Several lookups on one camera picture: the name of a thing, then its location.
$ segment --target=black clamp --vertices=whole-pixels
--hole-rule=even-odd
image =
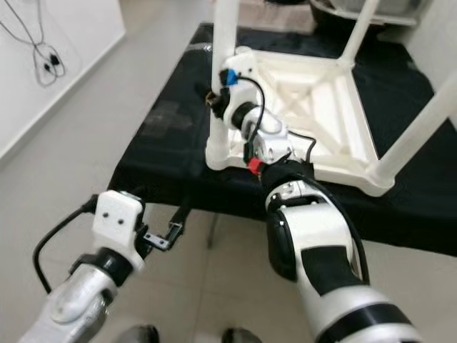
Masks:
[[[221,89],[221,95],[215,94],[211,87],[197,83],[195,84],[195,92],[197,95],[205,101],[205,105],[210,106],[213,110],[214,116],[218,119],[224,119],[224,112],[230,102],[230,91],[228,87]]]
[[[134,270],[128,259],[109,248],[100,248],[95,254],[82,254],[71,266],[69,274],[72,275],[82,264],[90,264],[104,271],[117,287],[122,286]]]
[[[301,179],[299,175],[306,175],[314,179],[314,165],[311,163],[281,159],[280,161],[266,165],[261,174],[262,188],[269,194],[277,186],[287,182]]]
[[[169,222],[169,231],[165,237],[146,232],[143,235],[143,242],[153,248],[157,248],[166,252],[173,248],[178,238],[184,233],[187,217],[191,212],[189,206],[189,198],[185,198],[182,205],[178,208],[176,213],[172,216]]]

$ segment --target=white plastic frame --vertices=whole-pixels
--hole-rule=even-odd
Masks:
[[[212,89],[219,93],[219,72],[228,58],[253,54],[256,65],[252,67],[258,70],[268,109],[290,130],[317,139],[311,161],[318,180],[358,187],[373,197],[385,194],[395,184],[397,173],[457,110],[456,72],[379,159],[352,76],[355,56],[379,0],[366,1],[338,59],[236,50],[239,2],[216,0],[214,5]],[[304,158],[310,142],[292,135],[290,139],[297,155]],[[241,136],[211,113],[208,166],[214,170],[245,167],[242,145]]]

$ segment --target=white pipe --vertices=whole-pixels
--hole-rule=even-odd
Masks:
[[[236,27],[240,0],[216,0],[214,4],[213,69],[211,88],[221,90],[219,72],[224,61],[235,54]],[[206,164],[214,170],[227,167],[230,152],[229,129],[211,111],[209,138],[206,142]]]
[[[368,168],[370,178],[380,184],[392,182],[442,123],[457,113],[456,95],[457,72],[454,72],[381,160]]]
[[[368,28],[371,23],[376,9],[378,8],[379,0],[366,0],[365,5],[363,5],[361,13],[358,15],[356,25],[354,26],[351,37],[349,37],[346,48],[340,57],[341,61],[344,61],[345,64],[353,66],[354,61],[356,60],[357,52],[362,44],[363,38],[368,31]]]

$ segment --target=metal bracket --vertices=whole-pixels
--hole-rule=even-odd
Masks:
[[[181,236],[184,232],[184,224],[183,223],[169,223],[169,232],[166,235],[167,237],[171,236],[169,239],[163,238],[159,235],[152,234],[151,232],[147,232],[144,235],[144,240],[163,252],[170,250],[179,236]]]

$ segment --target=tile floor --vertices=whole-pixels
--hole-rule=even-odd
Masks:
[[[145,6],[139,11],[143,19],[126,19],[129,34],[116,53],[0,170],[0,195],[7,199],[0,202],[0,342],[15,342],[44,303],[31,265],[35,243],[106,188],[207,16],[207,0],[123,1]],[[124,5],[125,15],[138,11]],[[173,210],[156,205],[149,224],[164,228]],[[221,215],[209,251],[212,216],[192,212],[176,248],[149,257],[146,272],[122,288],[94,342],[112,342],[141,323],[155,324],[164,343],[217,343],[224,328],[234,325],[253,330],[265,343],[311,342],[296,289],[268,265],[263,224]],[[90,224],[90,217],[82,218],[46,248],[44,269],[52,285],[63,281],[81,252],[91,250]],[[398,302],[427,342],[454,342],[457,259],[370,242],[366,250],[373,285]]]

